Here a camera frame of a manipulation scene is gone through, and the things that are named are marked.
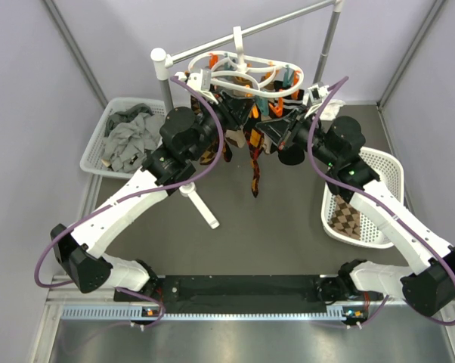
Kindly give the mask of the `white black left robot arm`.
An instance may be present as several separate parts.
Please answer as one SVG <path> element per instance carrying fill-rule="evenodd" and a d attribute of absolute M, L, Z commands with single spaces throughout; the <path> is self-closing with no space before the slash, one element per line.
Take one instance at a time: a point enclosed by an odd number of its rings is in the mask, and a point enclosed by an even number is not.
<path fill-rule="evenodd" d="M 106 250 L 134 220 L 176 191 L 190 199 L 210 228 L 220 225 L 196 191 L 193 162 L 212 145 L 221 145 L 227 130 L 243 127 L 254 101 L 221 92 L 212 103 L 205 98 L 200 103 L 200 113 L 189 107 L 167 113 L 159 146 L 85 221 L 52 230 L 54 256 L 81 293 L 120 287 L 143 300 L 155 295 L 157 282 L 147 264 L 109 256 Z"/>

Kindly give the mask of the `white oval peg hanger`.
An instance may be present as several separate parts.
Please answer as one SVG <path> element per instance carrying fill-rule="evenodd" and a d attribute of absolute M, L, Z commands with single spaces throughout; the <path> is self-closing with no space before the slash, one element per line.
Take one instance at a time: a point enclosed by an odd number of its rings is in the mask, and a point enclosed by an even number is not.
<path fill-rule="evenodd" d="M 231 40 L 234 51 L 205 51 L 198 54 L 191 59 L 187 72 L 211 70 L 212 91 L 221 88 L 265 99 L 284 98 L 298 93 L 305 78 L 299 66 L 247 55 L 243 46 L 243 30 L 239 26 L 233 28 Z"/>

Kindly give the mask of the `tan brown argyle sock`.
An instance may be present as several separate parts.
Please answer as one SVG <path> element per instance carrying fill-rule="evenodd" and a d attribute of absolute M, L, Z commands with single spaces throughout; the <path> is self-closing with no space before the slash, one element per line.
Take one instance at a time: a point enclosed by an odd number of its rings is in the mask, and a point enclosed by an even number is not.
<path fill-rule="evenodd" d="M 338 234 L 355 240 L 361 239 L 361 214 L 340 196 L 335 198 L 336 207 L 328 225 Z"/>

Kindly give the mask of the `red black argyle sock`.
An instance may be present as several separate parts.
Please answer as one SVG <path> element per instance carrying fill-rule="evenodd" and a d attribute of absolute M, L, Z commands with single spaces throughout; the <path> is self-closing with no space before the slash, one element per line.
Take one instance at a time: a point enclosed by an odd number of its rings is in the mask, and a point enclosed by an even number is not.
<path fill-rule="evenodd" d="M 222 150 L 222 156 L 226 163 L 232 161 L 233 152 L 231 150 L 231 147 L 236 145 L 237 143 L 235 142 L 234 139 L 232 139 L 231 131 L 227 130 L 224 134 L 224 146 Z"/>
<path fill-rule="evenodd" d="M 257 198 L 259 193 L 259 181 L 261 178 L 261 170 L 258 159 L 263 152 L 265 135 L 256 128 L 259 119 L 248 118 L 243 127 L 243 134 L 249 149 L 250 165 L 252 167 L 251 192 L 254 198 Z"/>

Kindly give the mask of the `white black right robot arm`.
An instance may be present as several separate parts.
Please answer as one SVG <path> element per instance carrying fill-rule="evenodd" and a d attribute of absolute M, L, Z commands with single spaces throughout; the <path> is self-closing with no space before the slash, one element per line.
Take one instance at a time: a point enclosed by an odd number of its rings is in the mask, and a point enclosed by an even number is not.
<path fill-rule="evenodd" d="M 330 192 L 366 216 L 404 257 L 405 266 L 380 265 L 364 259 L 339 270 L 339 292 L 356 299 L 365 291 L 403 299 L 431 318 L 455 300 L 455 246 L 430 231 L 388 189 L 361 156 L 365 137 L 359 122 L 339 116 L 328 130 L 315 117 L 292 110 L 283 118 L 260 122 L 257 128 L 279 150 L 295 147 L 320 172 Z"/>

